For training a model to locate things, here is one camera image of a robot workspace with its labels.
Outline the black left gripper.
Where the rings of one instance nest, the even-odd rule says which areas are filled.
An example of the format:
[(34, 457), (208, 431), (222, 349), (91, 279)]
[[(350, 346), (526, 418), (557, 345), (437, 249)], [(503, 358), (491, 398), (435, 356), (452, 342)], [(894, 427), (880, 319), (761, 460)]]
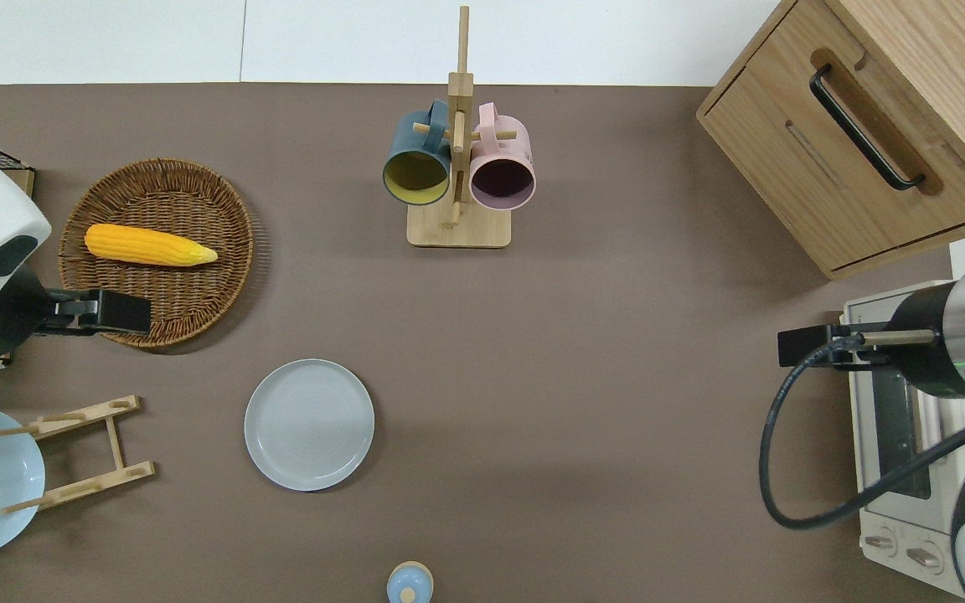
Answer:
[(151, 332), (151, 302), (148, 299), (111, 291), (50, 290), (50, 313), (43, 317), (37, 333), (88, 337), (96, 333), (146, 336)]

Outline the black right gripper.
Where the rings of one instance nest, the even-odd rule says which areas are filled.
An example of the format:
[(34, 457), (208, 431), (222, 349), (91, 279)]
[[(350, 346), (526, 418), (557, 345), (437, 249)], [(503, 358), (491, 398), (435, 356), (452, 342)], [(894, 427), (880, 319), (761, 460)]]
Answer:
[[(777, 334), (778, 366), (793, 368), (805, 356), (826, 343), (851, 336), (855, 332), (879, 332), (884, 327), (885, 323), (869, 323), (862, 326), (820, 324), (779, 332)], [(862, 351), (832, 351), (826, 358), (812, 363), (811, 367), (835, 370), (884, 370), (895, 368), (895, 363), (884, 353), (866, 348)]]

